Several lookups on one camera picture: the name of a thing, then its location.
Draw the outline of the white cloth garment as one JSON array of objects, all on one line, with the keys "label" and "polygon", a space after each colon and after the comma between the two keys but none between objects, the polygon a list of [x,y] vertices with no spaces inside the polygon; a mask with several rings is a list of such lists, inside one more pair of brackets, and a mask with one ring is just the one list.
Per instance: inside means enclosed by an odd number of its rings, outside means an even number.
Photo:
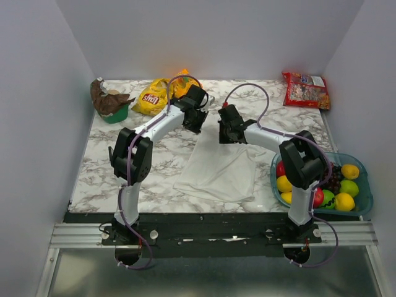
[{"label": "white cloth garment", "polygon": [[257,159],[254,145],[220,144],[218,123],[205,124],[196,146],[173,188],[212,201],[244,202],[254,197]]}]

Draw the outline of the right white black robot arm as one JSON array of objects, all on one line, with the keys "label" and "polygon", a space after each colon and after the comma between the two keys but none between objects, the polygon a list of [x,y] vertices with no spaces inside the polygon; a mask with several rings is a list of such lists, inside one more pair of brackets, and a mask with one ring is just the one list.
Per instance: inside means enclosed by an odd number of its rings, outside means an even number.
[{"label": "right white black robot arm", "polygon": [[291,206],[285,223],[285,236],[294,243],[306,237],[313,224],[313,200],[330,161],[312,134],[281,132],[245,121],[235,105],[218,110],[219,143],[249,144],[279,153],[287,180],[291,183]]}]

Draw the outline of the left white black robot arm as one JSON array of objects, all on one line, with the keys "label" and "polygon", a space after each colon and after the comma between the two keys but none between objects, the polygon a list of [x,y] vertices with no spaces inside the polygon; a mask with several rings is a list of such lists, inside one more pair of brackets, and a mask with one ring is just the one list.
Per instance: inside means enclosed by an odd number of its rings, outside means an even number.
[{"label": "left white black robot arm", "polygon": [[109,148],[109,155],[114,175],[125,180],[118,194],[118,211],[114,214],[120,224],[116,237],[123,244],[131,244],[137,237],[133,224],[139,218],[140,187],[152,167],[153,146],[178,127],[200,133],[212,102],[205,90],[192,85],[187,94],[170,99],[168,105],[147,123],[119,132],[115,147]]}]

